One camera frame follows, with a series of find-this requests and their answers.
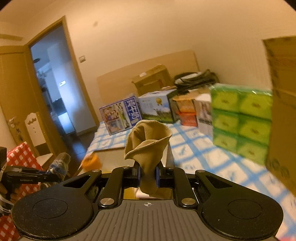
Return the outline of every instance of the chair seat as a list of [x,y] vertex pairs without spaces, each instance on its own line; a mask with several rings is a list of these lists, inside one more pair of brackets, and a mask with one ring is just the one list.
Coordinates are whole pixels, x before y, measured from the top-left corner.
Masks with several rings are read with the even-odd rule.
[[49,154],[46,154],[46,155],[38,156],[36,158],[36,160],[37,160],[37,162],[39,163],[40,166],[43,166],[52,156],[53,156],[53,154],[49,153]]

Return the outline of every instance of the door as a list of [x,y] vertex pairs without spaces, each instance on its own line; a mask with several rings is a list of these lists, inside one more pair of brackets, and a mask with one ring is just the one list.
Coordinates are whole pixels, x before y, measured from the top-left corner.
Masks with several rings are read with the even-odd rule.
[[26,141],[36,154],[24,121],[39,112],[53,154],[67,151],[42,98],[28,46],[0,46],[0,105],[6,121],[13,119],[8,126],[16,144]]

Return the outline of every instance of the headboard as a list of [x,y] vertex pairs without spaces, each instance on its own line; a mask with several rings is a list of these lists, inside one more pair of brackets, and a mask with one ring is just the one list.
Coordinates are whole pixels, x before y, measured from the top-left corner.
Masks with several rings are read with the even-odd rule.
[[131,64],[97,78],[103,102],[110,104],[127,97],[130,93],[137,95],[137,89],[131,79],[158,64],[166,66],[171,78],[183,72],[199,71],[195,53],[192,50],[184,50]]

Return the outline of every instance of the tiled floor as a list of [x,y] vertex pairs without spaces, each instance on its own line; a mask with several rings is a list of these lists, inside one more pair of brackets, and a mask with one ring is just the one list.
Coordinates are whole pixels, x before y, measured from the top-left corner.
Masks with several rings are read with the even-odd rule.
[[95,131],[91,131],[80,136],[76,134],[70,134],[68,144],[68,154],[71,156],[71,162],[69,164],[69,173],[71,176],[78,170],[81,161],[85,157],[87,148],[94,139]]

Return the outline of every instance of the gray ribbed plate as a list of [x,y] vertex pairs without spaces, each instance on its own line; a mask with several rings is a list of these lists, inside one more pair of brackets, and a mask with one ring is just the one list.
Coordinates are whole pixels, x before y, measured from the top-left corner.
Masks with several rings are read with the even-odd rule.
[[[100,211],[85,230],[63,240],[225,241],[228,239],[209,230],[195,211],[178,208],[173,200],[123,200],[117,208]],[[274,240],[277,239],[274,237],[266,239],[266,241]]]

